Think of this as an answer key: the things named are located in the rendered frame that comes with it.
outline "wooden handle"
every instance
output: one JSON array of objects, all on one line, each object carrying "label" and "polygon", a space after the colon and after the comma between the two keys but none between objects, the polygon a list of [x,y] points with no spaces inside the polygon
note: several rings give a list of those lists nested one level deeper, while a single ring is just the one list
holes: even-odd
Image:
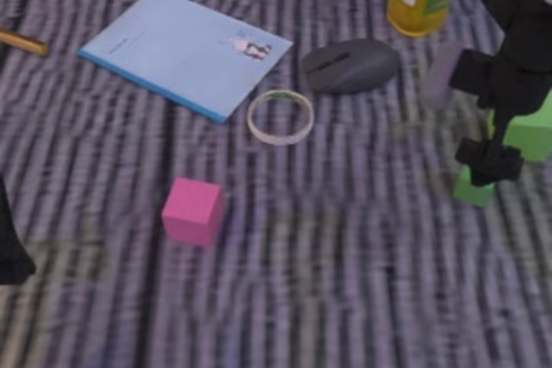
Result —
[{"label": "wooden handle", "polygon": [[48,54],[47,44],[8,29],[0,29],[0,42],[40,56]]}]

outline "black computer mouse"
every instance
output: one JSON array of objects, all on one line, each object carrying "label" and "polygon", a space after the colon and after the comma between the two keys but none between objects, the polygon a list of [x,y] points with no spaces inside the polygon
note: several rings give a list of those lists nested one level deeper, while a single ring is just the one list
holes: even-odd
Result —
[{"label": "black computer mouse", "polygon": [[380,41],[357,39],[316,49],[302,61],[313,92],[352,94],[380,87],[399,69],[398,53]]}]

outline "cube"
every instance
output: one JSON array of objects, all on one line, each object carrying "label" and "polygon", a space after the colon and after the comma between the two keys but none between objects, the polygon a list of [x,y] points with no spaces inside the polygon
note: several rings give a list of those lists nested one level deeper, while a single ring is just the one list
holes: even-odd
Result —
[{"label": "cube", "polygon": [[465,203],[485,207],[493,194],[494,185],[489,184],[485,187],[475,187],[472,185],[471,179],[472,174],[469,167],[464,165],[456,182],[454,197]]},{"label": "cube", "polygon": [[211,246],[223,218],[223,192],[216,184],[177,178],[161,213],[166,235],[194,246]]},{"label": "cube", "polygon": [[[492,134],[493,112],[487,117],[487,129]],[[552,155],[552,93],[535,113],[514,118],[506,132],[505,144],[519,148],[527,161],[543,163]]]}]

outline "light blue book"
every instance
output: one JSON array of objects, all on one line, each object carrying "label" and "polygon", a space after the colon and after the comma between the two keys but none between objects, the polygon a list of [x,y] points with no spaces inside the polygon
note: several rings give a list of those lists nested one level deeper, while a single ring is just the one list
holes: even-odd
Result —
[{"label": "light blue book", "polygon": [[291,46],[189,0],[139,0],[78,56],[224,122]]}]

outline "large green cube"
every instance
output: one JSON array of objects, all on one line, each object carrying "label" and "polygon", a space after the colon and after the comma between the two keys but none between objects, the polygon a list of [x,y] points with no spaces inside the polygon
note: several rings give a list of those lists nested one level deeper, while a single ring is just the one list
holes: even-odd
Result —
[{"label": "large green cube", "polygon": [[485,187],[475,187],[471,183],[471,176],[469,167],[464,165],[456,181],[454,197],[465,203],[485,207],[494,192],[494,184],[489,184]]},{"label": "large green cube", "polygon": [[[487,117],[487,128],[492,134],[493,112]],[[552,93],[538,112],[518,116],[506,132],[505,145],[519,148],[527,161],[542,163],[552,155]]]}]

